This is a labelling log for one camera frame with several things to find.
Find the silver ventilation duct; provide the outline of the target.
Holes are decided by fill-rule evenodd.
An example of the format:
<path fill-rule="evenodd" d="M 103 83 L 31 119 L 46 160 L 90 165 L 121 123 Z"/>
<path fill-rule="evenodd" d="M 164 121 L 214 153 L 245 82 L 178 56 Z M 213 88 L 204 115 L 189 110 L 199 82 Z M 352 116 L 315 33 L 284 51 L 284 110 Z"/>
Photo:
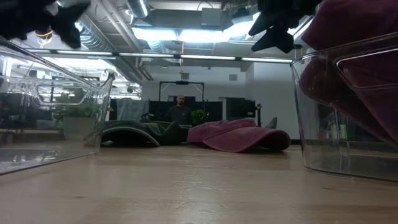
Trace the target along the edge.
<path fill-rule="evenodd" d="M 126 5 L 136 18 L 144 18 L 149 15 L 150 6 L 147 0 L 126 0 Z"/>

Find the black background rig frame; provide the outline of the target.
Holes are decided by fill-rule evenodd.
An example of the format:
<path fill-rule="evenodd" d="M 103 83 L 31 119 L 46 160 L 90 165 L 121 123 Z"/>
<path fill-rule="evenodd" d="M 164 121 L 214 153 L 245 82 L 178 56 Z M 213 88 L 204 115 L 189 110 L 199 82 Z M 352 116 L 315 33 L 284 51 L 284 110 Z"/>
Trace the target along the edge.
<path fill-rule="evenodd" d="M 168 83 L 168 84 L 175 84 L 175 85 L 201 85 L 202 89 L 201 89 L 201 99 L 202 101 L 205 101 L 205 97 L 204 97 L 204 93 L 205 93 L 205 83 L 204 82 L 188 82 L 188 81 L 160 81 L 159 82 L 159 92 L 158 92 L 158 101 L 161 101 L 161 95 L 162 95 L 162 85 L 164 83 Z"/>

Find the potted green plant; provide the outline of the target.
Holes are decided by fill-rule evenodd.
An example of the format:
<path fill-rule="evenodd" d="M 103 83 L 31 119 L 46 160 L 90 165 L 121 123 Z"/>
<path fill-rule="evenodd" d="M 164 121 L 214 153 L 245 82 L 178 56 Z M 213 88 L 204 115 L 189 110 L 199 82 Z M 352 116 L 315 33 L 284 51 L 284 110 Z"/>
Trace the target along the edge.
<path fill-rule="evenodd" d="M 192 120 L 195 126 L 201 125 L 207 121 L 209 117 L 209 113 L 203 110 L 193 110 L 192 111 Z"/>

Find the bright ceiling light panel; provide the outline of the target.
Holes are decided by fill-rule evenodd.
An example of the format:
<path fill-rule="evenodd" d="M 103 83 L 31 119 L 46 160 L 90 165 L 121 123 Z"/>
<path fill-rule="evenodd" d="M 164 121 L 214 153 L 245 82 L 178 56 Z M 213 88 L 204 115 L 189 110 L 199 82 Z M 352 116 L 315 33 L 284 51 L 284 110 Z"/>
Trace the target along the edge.
<path fill-rule="evenodd" d="M 179 40 L 183 42 L 218 43 L 250 39 L 248 34 L 239 33 L 234 29 L 227 29 L 225 31 L 185 29 L 177 31 L 173 29 L 143 29 L 133 27 L 132 31 L 138 39 L 146 41 Z"/>

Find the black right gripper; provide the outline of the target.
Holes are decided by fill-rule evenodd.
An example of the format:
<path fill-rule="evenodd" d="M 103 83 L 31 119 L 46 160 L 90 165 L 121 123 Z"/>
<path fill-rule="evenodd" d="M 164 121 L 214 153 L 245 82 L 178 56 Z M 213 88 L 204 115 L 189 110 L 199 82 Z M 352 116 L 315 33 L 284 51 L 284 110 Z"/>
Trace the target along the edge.
<path fill-rule="evenodd" d="M 303 16 L 310 16 L 323 0 L 258 0 L 260 12 L 248 34 L 254 36 L 271 26 L 283 25 L 293 27 L 298 25 Z M 294 48 L 294 37 L 286 30 L 272 27 L 251 47 L 253 52 L 276 47 L 283 53 L 289 53 Z"/>

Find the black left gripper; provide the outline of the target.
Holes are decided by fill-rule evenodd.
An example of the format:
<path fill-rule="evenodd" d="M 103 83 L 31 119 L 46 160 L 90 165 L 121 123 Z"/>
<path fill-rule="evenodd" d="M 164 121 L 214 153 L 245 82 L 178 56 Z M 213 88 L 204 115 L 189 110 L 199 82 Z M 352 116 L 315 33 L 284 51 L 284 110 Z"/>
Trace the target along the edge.
<path fill-rule="evenodd" d="M 57 0 L 0 0 L 0 36 L 5 39 L 26 39 L 35 30 L 50 27 L 69 47 L 81 47 L 80 31 L 73 21 L 89 8 L 90 2 L 78 2 L 69 7 Z M 57 18 L 68 20 L 57 22 Z"/>

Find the grey draped cloth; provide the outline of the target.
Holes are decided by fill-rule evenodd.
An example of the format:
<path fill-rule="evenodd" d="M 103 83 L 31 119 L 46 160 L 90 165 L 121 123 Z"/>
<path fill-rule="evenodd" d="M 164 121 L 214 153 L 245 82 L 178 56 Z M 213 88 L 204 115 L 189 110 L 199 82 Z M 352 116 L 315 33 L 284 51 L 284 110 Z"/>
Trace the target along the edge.
<path fill-rule="evenodd" d="M 149 102 L 132 100 L 130 98 L 117 99 L 117 120 L 140 121 L 141 116 L 149 112 Z"/>

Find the person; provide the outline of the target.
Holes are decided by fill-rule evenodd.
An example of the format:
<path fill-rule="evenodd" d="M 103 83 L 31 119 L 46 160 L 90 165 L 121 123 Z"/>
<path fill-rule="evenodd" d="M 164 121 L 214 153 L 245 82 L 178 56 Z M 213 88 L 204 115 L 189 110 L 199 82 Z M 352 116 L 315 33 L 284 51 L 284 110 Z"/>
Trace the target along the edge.
<path fill-rule="evenodd" d="M 177 104 L 169 108 L 166 118 L 179 125 L 193 124 L 192 110 L 185 105 L 185 97 L 183 95 L 177 96 Z"/>

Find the long white light strip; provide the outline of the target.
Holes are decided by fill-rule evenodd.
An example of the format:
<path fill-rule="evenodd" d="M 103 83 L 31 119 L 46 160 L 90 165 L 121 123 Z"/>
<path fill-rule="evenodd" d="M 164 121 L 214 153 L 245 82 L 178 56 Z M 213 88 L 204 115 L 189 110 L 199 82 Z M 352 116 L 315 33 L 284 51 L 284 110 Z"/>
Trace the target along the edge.
<path fill-rule="evenodd" d="M 291 63 L 291 59 L 282 58 L 254 58 L 254 57 L 242 57 L 243 62 L 257 62 L 257 63 Z"/>
<path fill-rule="evenodd" d="M 235 61 L 236 60 L 236 57 L 214 56 L 214 55 L 185 55 L 185 54 L 181 54 L 180 58 L 200 59 L 200 60 L 226 60 L 226 61 Z"/>
<path fill-rule="evenodd" d="M 121 52 L 118 53 L 121 57 L 145 57 L 145 58 L 174 58 L 174 54 L 150 54 L 150 53 L 134 53 L 134 52 Z"/>
<path fill-rule="evenodd" d="M 57 50 L 58 54 L 68 55 L 94 55 L 94 56 L 112 56 L 112 52 L 96 52 L 96 51 L 76 51 L 76 50 Z"/>

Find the grey ceiling box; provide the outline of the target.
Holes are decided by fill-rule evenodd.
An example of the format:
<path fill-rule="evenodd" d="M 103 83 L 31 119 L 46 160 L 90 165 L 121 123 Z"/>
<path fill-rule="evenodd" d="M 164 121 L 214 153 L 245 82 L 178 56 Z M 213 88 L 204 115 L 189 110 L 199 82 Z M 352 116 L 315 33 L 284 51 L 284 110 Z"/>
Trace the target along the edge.
<path fill-rule="evenodd" d="M 221 11 L 214 8 L 201 9 L 201 25 L 219 27 L 221 24 Z"/>

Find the maroon baseball cap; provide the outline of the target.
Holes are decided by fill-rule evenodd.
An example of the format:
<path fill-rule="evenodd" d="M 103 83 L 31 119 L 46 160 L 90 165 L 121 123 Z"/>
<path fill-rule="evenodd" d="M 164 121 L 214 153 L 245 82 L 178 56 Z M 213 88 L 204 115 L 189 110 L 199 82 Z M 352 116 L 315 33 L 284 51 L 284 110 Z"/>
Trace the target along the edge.
<path fill-rule="evenodd" d="M 283 130 L 259 127 L 252 119 L 221 120 L 189 129 L 187 142 L 233 153 L 259 148 L 283 151 L 290 146 L 290 136 Z"/>
<path fill-rule="evenodd" d="M 398 62 L 394 54 L 345 60 L 316 55 L 292 67 L 304 95 L 331 106 L 398 148 Z"/>
<path fill-rule="evenodd" d="M 302 35 L 315 50 L 398 32 L 398 0 L 325 0 Z"/>

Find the small artificial green plant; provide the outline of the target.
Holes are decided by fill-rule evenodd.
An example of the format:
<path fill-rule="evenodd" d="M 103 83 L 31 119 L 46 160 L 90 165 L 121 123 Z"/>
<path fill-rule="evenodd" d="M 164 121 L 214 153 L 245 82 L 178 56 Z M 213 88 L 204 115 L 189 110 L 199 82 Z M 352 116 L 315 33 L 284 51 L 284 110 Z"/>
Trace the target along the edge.
<path fill-rule="evenodd" d="M 67 141 L 91 140 L 106 113 L 104 98 L 83 88 L 67 88 L 55 98 L 53 118 Z"/>

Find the clear plastic bin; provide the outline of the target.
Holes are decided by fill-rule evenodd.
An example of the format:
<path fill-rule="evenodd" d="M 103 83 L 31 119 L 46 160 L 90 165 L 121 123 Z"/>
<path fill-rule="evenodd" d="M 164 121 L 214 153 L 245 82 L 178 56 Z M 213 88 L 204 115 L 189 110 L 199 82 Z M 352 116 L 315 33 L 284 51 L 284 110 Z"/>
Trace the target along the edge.
<path fill-rule="evenodd" d="M 306 168 L 398 182 L 398 148 L 386 144 L 331 106 L 304 95 L 292 67 L 294 63 L 306 62 L 316 55 L 345 60 L 387 54 L 394 54 L 398 62 L 398 32 L 312 52 L 291 63 L 303 164 Z"/>
<path fill-rule="evenodd" d="M 113 73 L 85 80 L 0 36 L 0 175 L 97 153 L 113 81 Z M 55 98 L 67 88 L 104 98 L 106 113 L 91 140 L 67 141 L 55 125 Z"/>

